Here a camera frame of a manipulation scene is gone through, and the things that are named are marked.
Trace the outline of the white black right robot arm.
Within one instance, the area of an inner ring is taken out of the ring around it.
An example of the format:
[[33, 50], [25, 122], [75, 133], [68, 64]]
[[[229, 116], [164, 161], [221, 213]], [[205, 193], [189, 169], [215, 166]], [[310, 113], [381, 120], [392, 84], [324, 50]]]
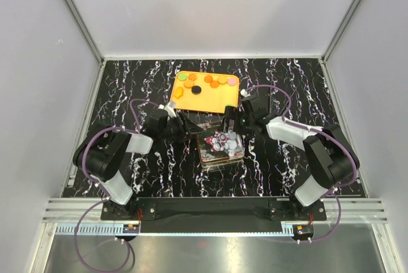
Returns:
[[225, 106], [220, 129], [230, 128], [239, 135], [268, 136], [305, 153], [310, 175], [292, 192], [283, 211], [295, 219], [305, 219], [322, 197], [356, 180], [360, 161], [336, 124], [320, 127], [291, 121], [283, 115], [269, 113], [261, 98], [248, 96], [243, 99], [241, 110]]

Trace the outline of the gold tin lid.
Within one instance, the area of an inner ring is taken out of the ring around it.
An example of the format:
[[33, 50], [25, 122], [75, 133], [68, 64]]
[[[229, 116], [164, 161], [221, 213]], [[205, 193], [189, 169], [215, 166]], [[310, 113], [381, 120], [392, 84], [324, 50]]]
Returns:
[[224, 163], [242, 159], [245, 154], [240, 135], [234, 131], [223, 132], [220, 124], [201, 125], [201, 131], [196, 136], [198, 153], [203, 165]]

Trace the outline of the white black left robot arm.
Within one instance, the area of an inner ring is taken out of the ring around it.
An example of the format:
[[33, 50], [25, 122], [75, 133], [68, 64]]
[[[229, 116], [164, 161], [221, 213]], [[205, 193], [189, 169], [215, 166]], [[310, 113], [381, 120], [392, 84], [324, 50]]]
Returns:
[[73, 164], [85, 177], [100, 187], [106, 209], [116, 211], [117, 219], [136, 219], [143, 216], [134, 191], [120, 172], [127, 153], [148, 154], [154, 142], [186, 142], [201, 133], [203, 128], [184, 113], [170, 115], [156, 110], [137, 131], [98, 124], [86, 136], [73, 155]]

